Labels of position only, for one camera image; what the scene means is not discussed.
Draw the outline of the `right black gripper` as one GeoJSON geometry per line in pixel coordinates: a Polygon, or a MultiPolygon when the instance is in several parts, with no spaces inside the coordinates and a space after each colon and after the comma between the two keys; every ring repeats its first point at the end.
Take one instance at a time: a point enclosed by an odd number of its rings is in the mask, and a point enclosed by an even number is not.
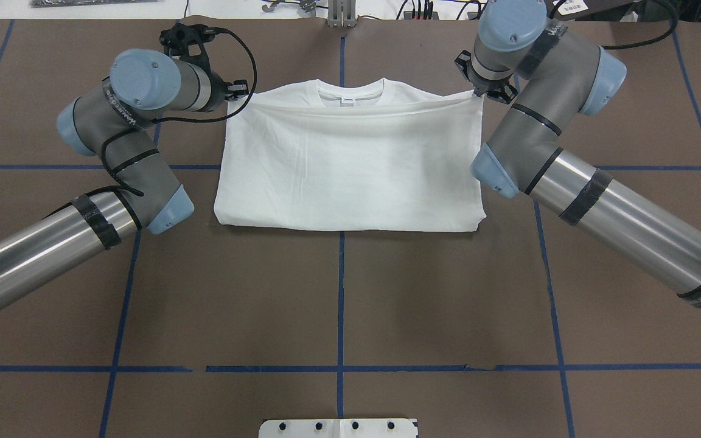
{"type": "Polygon", "coordinates": [[[512,103],[518,96],[518,89],[510,82],[514,74],[511,70],[491,70],[467,50],[462,50],[454,63],[465,80],[471,83],[476,96],[486,96],[499,103],[512,103]]]}

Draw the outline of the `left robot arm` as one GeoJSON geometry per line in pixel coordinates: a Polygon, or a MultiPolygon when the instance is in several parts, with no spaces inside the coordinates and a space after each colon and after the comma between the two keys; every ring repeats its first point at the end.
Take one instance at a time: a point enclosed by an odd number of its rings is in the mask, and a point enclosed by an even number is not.
{"type": "Polygon", "coordinates": [[[251,78],[230,81],[203,54],[120,53],[100,84],[57,119],[70,147],[97,158],[99,177],[75,184],[78,194],[0,240],[0,312],[141,230],[158,235],[189,218],[191,196],[148,130],[180,122],[171,111],[246,103],[257,85],[255,64],[251,78]]]}

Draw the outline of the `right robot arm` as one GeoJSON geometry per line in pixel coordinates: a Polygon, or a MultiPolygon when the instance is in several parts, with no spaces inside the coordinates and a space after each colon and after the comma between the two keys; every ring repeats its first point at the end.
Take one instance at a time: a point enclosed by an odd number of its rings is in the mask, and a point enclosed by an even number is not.
{"type": "Polygon", "coordinates": [[[523,192],[701,310],[701,231],[559,146],[574,117],[598,113],[623,85],[612,48],[551,18],[546,1],[490,1],[455,64],[476,95],[510,107],[473,177],[506,198],[523,192]]]}

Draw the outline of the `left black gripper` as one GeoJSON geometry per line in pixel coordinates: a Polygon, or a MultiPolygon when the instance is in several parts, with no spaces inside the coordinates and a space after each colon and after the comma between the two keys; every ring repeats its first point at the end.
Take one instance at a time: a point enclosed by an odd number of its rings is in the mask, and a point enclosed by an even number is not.
{"type": "Polygon", "coordinates": [[[249,84],[244,78],[233,82],[224,81],[216,72],[209,73],[211,96],[204,106],[205,112],[213,112],[225,102],[236,102],[249,95],[249,84]]]}

